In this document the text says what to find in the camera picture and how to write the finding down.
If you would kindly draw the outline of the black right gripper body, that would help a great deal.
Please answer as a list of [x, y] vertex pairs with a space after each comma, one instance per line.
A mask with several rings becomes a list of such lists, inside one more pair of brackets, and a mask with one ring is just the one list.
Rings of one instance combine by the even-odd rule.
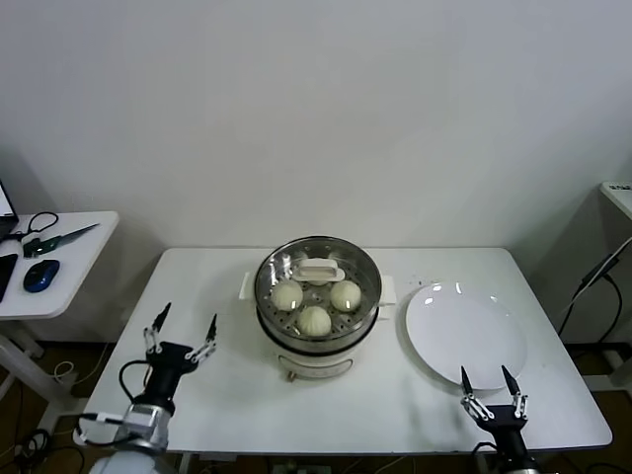
[[492, 405], [489, 410], [494, 417], [482, 422], [482, 430], [492, 436], [497, 450], [503, 455], [526, 455], [520, 433], [526, 420], [514, 415], [512, 405]]

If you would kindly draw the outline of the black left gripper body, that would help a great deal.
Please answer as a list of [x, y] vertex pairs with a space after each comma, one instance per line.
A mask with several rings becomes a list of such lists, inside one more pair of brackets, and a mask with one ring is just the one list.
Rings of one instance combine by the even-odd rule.
[[195, 371], [194, 349], [176, 343], [163, 342], [160, 351], [147, 356], [151, 374], [147, 382], [147, 394], [158, 400], [172, 400], [180, 379]]

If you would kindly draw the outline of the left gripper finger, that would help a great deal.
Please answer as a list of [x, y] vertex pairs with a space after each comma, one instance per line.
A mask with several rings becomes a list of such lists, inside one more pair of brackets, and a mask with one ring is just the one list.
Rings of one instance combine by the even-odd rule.
[[172, 303], [168, 302], [162, 311], [155, 317], [153, 323], [143, 329], [143, 340], [145, 345], [145, 353], [147, 355], [160, 354], [162, 352], [160, 346], [160, 331], [169, 314]]
[[207, 360], [216, 349], [216, 335], [217, 335], [217, 315], [214, 314], [208, 331], [206, 333], [205, 340], [201, 346], [188, 352], [185, 355], [185, 359], [191, 363], [203, 363]]

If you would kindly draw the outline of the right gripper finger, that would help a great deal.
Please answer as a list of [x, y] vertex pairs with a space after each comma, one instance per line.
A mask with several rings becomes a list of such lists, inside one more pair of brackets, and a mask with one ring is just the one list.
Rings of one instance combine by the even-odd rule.
[[462, 398], [461, 406], [475, 422], [488, 422], [495, 419], [494, 413], [475, 395], [464, 366], [460, 366]]
[[513, 416], [516, 419], [526, 421], [528, 396], [521, 391], [516, 379], [504, 365], [502, 366], [502, 372], [510, 394], [513, 397]]

